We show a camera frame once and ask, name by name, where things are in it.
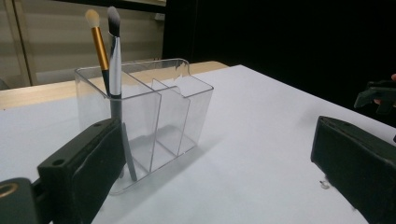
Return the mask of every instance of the makeup brush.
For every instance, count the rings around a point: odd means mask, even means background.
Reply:
[[[111,39],[109,90],[110,97],[121,99],[120,15],[114,7],[107,10],[108,31]],[[111,116],[121,119],[121,101],[112,101]]]
[[[108,32],[111,39],[110,51],[110,68],[109,68],[109,87],[110,87],[110,101],[111,117],[118,117],[122,119],[122,100],[121,100],[121,51],[120,51],[120,15],[114,7],[109,7],[107,10],[108,16]],[[128,141],[128,134],[126,132],[125,123],[123,125],[123,142],[125,159],[129,169],[129,175],[133,181],[137,180],[134,169],[134,159],[132,158],[131,149]]]
[[[98,55],[98,60],[100,67],[102,69],[103,81],[105,82],[106,93],[109,95],[108,89],[108,60],[106,55],[105,45],[103,44],[102,34],[99,27],[99,14],[93,10],[88,9],[85,13],[85,18],[91,27],[93,42],[95,43],[96,53]]]

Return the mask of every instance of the gold makeup brush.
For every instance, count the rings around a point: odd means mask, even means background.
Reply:
[[[99,14],[93,9],[88,9],[87,12],[85,13],[85,18],[87,19],[88,24],[91,27],[93,42],[95,43],[96,53],[98,55],[99,64],[102,69],[103,80],[105,82],[106,93],[107,95],[109,95],[108,60],[107,60],[105,45],[103,44],[102,34],[100,32],[100,27],[99,27],[99,23],[100,23]]]

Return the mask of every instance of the beige wall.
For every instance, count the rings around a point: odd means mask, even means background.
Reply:
[[[97,65],[85,12],[95,9],[108,47],[107,8],[45,0],[16,0],[33,84],[74,78],[74,69]],[[124,62],[161,58],[163,21],[155,13],[118,9]]]
[[[11,2],[0,1],[0,78],[11,88],[30,85]]]

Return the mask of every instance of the makeup brush holder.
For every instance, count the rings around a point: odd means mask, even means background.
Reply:
[[[189,63],[181,59],[125,63],[121,70],[121,99],[106,95],[100,67],[79,68],[75,75],[81,130],[111,118],[111,106],[121,104],[125,150],[132,159],[127,158],[112,194],[197,146],[213,92],[190,76]]]

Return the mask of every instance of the white tabletop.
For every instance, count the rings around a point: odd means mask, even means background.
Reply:
[[[310,161],[317,119],[392,144],[394,128],[242,65],[196,77],[215,88],[198,148],[108,196],[94,223],[367,223],[320,186]],[[3,110],[0,120],[0,180],[35,180],[37,165],[78,134],[75,98]]]

